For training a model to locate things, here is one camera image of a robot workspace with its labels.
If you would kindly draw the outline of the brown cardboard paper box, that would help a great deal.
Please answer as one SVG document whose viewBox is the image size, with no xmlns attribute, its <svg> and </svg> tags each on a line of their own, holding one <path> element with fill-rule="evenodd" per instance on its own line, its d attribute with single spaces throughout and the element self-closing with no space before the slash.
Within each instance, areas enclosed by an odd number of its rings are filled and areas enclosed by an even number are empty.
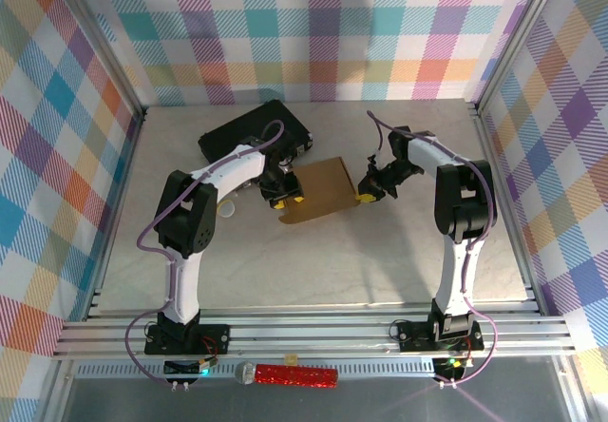
<svg viewBox="0 0 608 422">
<path fill-rule="evenodd" d="M 341 157 L 293 169 L 303 194 L 288 198 L 280 222 L 293 225 L 311 221 L 360 204 L 351 176 Z"/>
</svg>

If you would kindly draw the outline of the aluminium rail frame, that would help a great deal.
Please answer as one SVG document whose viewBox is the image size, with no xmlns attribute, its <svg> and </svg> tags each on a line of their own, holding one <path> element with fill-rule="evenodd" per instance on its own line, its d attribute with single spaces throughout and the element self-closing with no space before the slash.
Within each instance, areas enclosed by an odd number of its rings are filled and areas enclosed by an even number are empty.
<svg viewBox="0 0 608 422">
<path fill-rule="evenodd" d="M 497 356 L 570 355 L 574 341 L 560 316 L 542 316 L 532 300 L 489 302 L 479 321 L 484 350 Z M 201 324 L 230 327 L 228 357 L 364 358 L 397 356 L 389 327 L 397 320 L 426 321 L 423 304 L 354 304 L 245 309 L 206 309 Z M 128 310 L 99 310 L 86 321 L 69 322 L 54 358 L 126 358 L 143 356 L 147 328 L 156 318 L 135 318 Z"/>
</svg>

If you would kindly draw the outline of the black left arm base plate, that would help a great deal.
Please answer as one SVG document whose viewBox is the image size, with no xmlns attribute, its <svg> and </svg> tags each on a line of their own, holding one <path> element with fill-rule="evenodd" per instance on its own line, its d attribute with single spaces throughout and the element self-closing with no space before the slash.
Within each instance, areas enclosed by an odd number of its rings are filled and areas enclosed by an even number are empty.
<svg viewBox="0 0 608 422">
<path fill-rule="evenodd" d="M 227 355 L 230 327 L 226 324 L 194 325 L 185 339 L 175 339 L 157 324 L 147 328 L 146 355 Z"/>
</svg>

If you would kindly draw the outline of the black case with chrome latches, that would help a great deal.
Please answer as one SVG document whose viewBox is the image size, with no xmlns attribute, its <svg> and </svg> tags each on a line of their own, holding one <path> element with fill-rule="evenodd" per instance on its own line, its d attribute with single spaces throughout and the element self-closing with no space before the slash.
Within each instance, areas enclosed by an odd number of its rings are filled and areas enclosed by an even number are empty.
<svg viewBox="0 0 608 422">
<path fill-rule="evenodd" d="M 261 105 L 199 138 L 209 175 L 200 169 L 192 177 L 212 184 L 220 198 L 247 182 L 257 185 L 265 165 L 261 150 L 287 133 L 295 140 L 295 159 L 312 148 L 311 132 L 284 104 L 272 100 Z"/>
</svg>

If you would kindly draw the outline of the aluminium corner post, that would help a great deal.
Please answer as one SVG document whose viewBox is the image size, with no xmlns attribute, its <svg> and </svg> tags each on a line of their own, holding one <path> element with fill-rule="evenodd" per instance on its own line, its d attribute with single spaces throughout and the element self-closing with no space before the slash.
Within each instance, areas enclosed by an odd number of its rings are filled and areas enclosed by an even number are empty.
<svg viewBox="0 0 608 422">
<path fill-rule="evenodd" d="M 134 87 L 127 78 L 115 51 L 110 46 L 99 25 L 95 13 L 90 9 L 86 0 L 66 0 L 66 4 L 76 18 L 93 50 L 100 58 L 109 78 L 133 112 L 136 121 L 138 123 L 143 122 L 145 120 L 146 107 L 142 105 Z"/>
<path fill-rule="evenodd" d="M 486 114 L 531 29 L 548 0 L 505 0 L 472 79 L 465 88 L 465 100 L 476 114 Z"/>
</svg>

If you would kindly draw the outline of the black left control board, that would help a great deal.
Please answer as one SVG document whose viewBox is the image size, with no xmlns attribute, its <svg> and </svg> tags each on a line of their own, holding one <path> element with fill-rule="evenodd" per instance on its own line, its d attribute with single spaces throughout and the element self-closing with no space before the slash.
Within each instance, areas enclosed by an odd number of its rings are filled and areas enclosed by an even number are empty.
<svg viewBox="0 0 608 422">
<path fill-rule="evenodd" d="M 202 368 L 198 360 L 165 360 L 163 362 L 165 374 L 208 375 L 212 368 Z"/>
</svg>

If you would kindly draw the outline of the black right control board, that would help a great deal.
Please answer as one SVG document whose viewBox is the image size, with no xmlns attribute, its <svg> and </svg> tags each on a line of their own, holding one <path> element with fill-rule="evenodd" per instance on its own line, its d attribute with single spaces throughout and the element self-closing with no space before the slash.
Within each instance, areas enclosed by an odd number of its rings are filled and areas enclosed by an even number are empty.
<svg viewBox="0 0 608 422">
<path fill-rule="evenodd" d="M 434 379 L 438 382 L 457 381 L 466 376 L 466 372 L 473 367 L 473 359 L 465 357 L 434 358 Z"/>
</svg>

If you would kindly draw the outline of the red glitter microphone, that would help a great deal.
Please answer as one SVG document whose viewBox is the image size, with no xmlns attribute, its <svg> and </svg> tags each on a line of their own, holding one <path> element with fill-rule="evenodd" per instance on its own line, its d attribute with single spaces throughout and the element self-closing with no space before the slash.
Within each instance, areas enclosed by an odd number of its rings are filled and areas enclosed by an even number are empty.
<svg viewBox="0 0 608 422">
<path fill-rule="evenodd" d="M 333 389 L 338 384 L 336 369 L 242 362 L 235 370 L 244 384 L 268 384 L 304 388 Z"/>
</svg>

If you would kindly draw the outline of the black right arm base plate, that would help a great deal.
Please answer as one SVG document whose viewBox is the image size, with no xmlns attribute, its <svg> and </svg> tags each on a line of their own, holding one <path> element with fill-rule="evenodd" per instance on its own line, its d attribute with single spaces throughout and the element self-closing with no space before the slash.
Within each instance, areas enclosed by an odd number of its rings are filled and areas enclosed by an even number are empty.
<svg viewBox="0 0 608 422">
<path fill-rule="evenodd" d="M 425 322 L 397 322 L 395 340 L 399 350 L 404 352 L 467 352 L 485 349 L 481 327 L 477 321 L 472 324 L 468 336 L 435 340 L 434 333 Z"/>
</svg>

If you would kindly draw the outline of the perforated metal strip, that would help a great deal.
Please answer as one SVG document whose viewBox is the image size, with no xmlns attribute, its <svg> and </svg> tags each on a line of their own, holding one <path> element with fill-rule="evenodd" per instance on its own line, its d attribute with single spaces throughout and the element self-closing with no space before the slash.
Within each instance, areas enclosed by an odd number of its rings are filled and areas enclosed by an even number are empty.
<svg viewBox="0 0 608 422">
<path fill-rule="evenodd" d="M 434 377 L 433 361 L 423 357 L 405 357 L 398 359 L 346 359 L 315 361 L 302 360 L 300 367 L 337 370 L 338 376 L 344 379 L 372 377 Z M 136 365 L 125 360 L 82 361 L 74 372 L 78 378 L 139 378 L 144 374 Z"/>
</svg>

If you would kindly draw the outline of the black control board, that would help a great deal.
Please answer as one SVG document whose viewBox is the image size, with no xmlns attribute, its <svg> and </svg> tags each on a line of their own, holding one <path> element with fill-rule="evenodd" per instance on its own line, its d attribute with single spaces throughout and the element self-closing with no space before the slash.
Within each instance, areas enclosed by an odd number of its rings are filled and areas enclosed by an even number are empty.
<svg viewBox="0 0 608 422">
<path fill-rule="evenodd" d="M 208 375 L 212 368 L 202 368 L 198 360 L 165 360 L 163 362 L 165 374 Z"/>
<path fill-rule="evenodd" d="M 434 379 L 438 382 L 457 381 L 466 376 L 466 372 L 473 367 L 473 359 L 465 357 L 434 358 Z"/>
</svg>

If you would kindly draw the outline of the aluminium side rail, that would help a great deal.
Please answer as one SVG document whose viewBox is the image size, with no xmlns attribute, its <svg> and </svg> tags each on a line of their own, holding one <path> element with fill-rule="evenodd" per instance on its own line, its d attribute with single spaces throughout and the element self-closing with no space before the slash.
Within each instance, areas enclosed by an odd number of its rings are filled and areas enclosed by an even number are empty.
<svg viewBox="0 0 608 422">
<path fill-rule="evenodd" d="M 88 319 L 89 312 L 94 305 L 94 298 L 102 292 L 112 248 L 120 223 L 120 217 L 124 210 L 125 196 L 132 173 L 133 160 L 147 114 L 148 107 L 145 106 L 141 112 L 135 114 L 135 117 L 133 118 L 134 124 L 129 126 L 133 132 L 131 138 L 127 140 L 127 143 L 123 147 L 123 152 L 119 159 L 119 161 L 123 163 L 123 169 L 120 173 L 117 187 L 110 190 L 110 192 L 115 194 L 115 198 L 106 221 L 106 229 L 104 230 L 100 241 L 100 255 L 96 259 L 95 266 L 91 271 L 91 276 L 86 286 L 85 298 L 75 317 L 76 320 L 86 321 Z"/>
<path fill-rule="evenodd" d="M 548 316 L 548 308 L 533 268 L 533 263 L 526 246 L 523 232 L 519 227 L 515 207 L 510 196 L 506 178 L 500 167 L 498 154 L 494 149 L 490 133 L 476 106 L 472 102 L 466 102 L 466 108 L 475 126 L 485 157 L 492 168 L 498 210 L 507 235 L 509 236 L 511 247 L 520 269 L 522 281 L 525 288 L 532 291 L 540 314 L 542 316 Z"/>
</svg>

